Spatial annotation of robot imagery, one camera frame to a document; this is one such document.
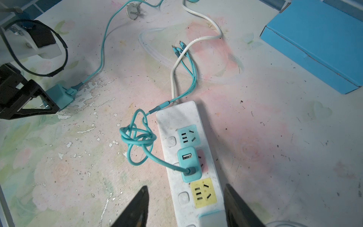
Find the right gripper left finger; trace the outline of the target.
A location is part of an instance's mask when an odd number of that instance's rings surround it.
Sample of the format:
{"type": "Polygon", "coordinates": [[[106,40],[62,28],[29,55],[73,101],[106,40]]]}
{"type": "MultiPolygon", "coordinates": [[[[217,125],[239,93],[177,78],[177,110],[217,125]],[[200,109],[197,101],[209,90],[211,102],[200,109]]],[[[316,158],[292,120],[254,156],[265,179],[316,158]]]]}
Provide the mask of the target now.
{"type": "Polygon", "coordinates": [[[149,193],[145,185],[141,187],[111,227],[145,227],[147,225],[148,206],[149,193]]]}

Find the teal square charger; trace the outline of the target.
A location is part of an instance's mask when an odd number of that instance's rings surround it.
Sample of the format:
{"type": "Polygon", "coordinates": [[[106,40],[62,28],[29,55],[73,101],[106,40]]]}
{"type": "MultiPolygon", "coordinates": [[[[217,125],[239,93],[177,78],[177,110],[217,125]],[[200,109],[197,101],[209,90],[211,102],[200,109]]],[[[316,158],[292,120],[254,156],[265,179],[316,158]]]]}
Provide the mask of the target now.
{"type": "Polygon", "coordinates": [[[130,16],[130,14],[134,14],[136,15],[136,18],[139,16],[140,14],[140,4],[146,4],[152,8],[158,8],[161,6],[163,0],[159,1],[159,3],[157,3],[156,5],[153,5],[147,1],[127,1],[125,2],[118,10],[116,10],[116,12],[110,17],[110,19],[108,20],[108,23],[106,25],[105,28],[105,32],[102,38],[102,42],[100,45],[100,65],[99,67],[90,75],[88,75],[88,77],[80,82],[79,84],[72,86],[70,88],[65,88],[64,86],[60,85],[60,84],[56,84],[54,85],[52,88],[48,89],[46,91],[46,93],[49,95],[49,97],[56,103],[56,105],[62,110],[65,107],[67,107],[70,103],[72,103],[75,99],[76,94],[78,93],[78,91],[81,89],[81,87],[89,82],[94,76],[96,76],[103,68],[104,63],[105,63],[105,41],[106,41],[106,37],[107,37],[107,32],[108,32],[108,28],[110,26],[110,23],[112,22],[113,18],[119,13],[121,12],[124,8],[126,8],[126,13],[128,15],[128,17],[130,16]]]}

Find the teal plug adapter with prongs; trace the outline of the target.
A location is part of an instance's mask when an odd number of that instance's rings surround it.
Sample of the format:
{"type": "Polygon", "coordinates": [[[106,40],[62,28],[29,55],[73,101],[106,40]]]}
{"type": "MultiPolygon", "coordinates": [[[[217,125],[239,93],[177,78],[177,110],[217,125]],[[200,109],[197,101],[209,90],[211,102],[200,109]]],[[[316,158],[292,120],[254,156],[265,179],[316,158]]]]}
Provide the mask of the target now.
{"type": "Polygon", "coordinates": [[[127,144],[127,153],[126,158],[128,162],[133,166],[139,166],[143,164],[147,159],[151,159],[152,161],[169,168],[173,171],[178,171],[181,173],[183,181],[185,183],[190,183],[193,181],[196,181],[201,178],[202,171],[199,163],[199,159],[197,157],[196,149],[193,146],[187,146],[183,149],[180,149],[177,152],[177,157],[179,161],[179,165],[173,165],[170,163],[167,163],[156,156],[154,156],[151,152],[154,146],[154,142],[157,139],[157,136],[152,132],[150,129],[148,122],[147,122],[147,116],[150,114],[160,111],[167,106],[169,106],[172,102],[175,102],[176,100],[187,96],[190,94],[195,88],[196,88],[196,82],[197,82],[197,69],[194,61],[192,60],[189,52],[187,51],[187,45],[180,41],[179,42],[180,47],[173,46],[173,51],[176,54],[177,57],[180,57],[181,54],[184,54],[184,56],[189,60],[191,68],[189,69],[183,61],[180,61],[181,64],[184,66],[184,68],[187,70],[187,72],[192,77],[192,84],[188,88],[186,92],[184,92],[182,95],[172,98],[170,101],[166,101],[154,109],[150,110],[149,112],[144,112],[142,109],[138,109],[131,119],[131,123],[126,126],[120,128],[120,134],[122,141],[127,144]],[[134,162],[131,159],[131,150],[133,146],[141,147],[143,149],[143,152],[145,153],[146,157],[142,159],[140,162],[134,162]]]}

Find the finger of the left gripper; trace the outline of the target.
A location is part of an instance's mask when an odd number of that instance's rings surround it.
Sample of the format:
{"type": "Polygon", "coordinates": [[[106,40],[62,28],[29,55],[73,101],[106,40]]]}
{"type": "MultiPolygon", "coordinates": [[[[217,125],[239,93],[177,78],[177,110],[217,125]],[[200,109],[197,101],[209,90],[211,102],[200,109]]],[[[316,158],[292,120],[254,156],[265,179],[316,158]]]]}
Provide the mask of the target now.
{"type": "Polygon", "coordinates": [[[10,63],[1,66],[1,119],[13,120],[36,115],[55,114],[60,110],[57,104],[34,80],[26,80],[10,63]],[[34,98],[45,102],[43,109],[25,109],[34,98]]]}

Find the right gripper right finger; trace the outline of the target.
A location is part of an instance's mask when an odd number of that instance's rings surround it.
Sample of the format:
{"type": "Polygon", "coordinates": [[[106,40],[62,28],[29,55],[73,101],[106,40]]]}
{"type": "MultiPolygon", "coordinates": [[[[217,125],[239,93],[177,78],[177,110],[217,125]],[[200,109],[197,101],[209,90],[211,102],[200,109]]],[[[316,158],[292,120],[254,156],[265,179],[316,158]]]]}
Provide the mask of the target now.
{"type": "Polygon", "coordinates": [[[224,206],[228,227],[265,227],[230,184],[224,189],[224,206]]]}

